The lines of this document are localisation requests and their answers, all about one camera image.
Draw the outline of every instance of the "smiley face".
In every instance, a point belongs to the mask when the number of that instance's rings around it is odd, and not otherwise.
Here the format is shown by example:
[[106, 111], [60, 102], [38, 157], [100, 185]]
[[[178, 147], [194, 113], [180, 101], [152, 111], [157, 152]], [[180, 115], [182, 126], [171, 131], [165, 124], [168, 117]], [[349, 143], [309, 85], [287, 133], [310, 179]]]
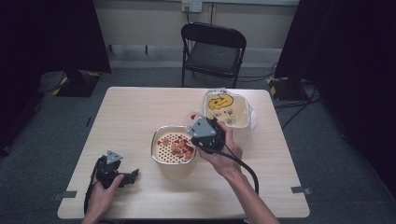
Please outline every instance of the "smiley face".
[[223, 107], [233, 104], [233, 97], [228, 94], [219, 94], [219, 98], [215, 98], [209, 101], [209, 109], [222, 109]]

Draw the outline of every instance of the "black backdrop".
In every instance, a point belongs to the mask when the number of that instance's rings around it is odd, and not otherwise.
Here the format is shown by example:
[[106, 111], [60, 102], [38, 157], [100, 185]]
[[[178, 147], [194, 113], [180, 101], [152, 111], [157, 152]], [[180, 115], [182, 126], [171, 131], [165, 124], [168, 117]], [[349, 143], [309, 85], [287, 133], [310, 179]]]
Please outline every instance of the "black backdrop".
[[92, 0], [1, 1], [0, 44], [0, 149], [32, 114], [43, 74], [111, 73]]
[[394, 196], [395, 27], [391, 1], [300, 0], [276, 68], [278, 77], [319, 82], [347, 139]]

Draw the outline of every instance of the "wall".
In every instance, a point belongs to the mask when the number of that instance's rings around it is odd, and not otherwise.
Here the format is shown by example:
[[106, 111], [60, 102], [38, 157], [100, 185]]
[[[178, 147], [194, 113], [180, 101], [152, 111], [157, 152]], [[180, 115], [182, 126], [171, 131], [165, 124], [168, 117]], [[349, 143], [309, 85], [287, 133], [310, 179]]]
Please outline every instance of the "wall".
[[[252, 4], [203, 2], [203, 12], [190, 13], [190, 21], [233, 27], [246, 36], [248, 48], [282, 49], [297, 1], [251, 2]], [[94, 3], [107, 45], [182, 44], [180, 29], [187, 18], [181, 12], [180, 1], [94, 0]]]

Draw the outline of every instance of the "chair backrest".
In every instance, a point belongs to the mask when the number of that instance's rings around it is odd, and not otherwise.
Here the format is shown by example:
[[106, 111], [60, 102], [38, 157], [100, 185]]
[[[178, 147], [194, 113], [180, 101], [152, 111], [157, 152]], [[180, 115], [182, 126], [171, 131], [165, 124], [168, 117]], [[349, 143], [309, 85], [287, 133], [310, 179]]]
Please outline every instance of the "chair backrest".
[[186, 39], [228, 48], [245, 49], [247, 40], [237, 30], [202, 22], [191, 22], [181, 28], [184, 44]]

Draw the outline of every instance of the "chair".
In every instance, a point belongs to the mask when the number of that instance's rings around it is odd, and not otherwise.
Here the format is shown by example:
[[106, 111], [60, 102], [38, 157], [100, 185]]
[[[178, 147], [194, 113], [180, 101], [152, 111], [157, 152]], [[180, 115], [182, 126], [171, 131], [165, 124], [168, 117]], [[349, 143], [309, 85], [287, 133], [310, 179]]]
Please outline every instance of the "chair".
[[181, 37], [184, 44], [181, 87], [188, 70], [194, 76], [198, 72], [233, 78], [235, 88], [247, 45], [241, 33], [232, 28], [191, 22], [181, 28]]

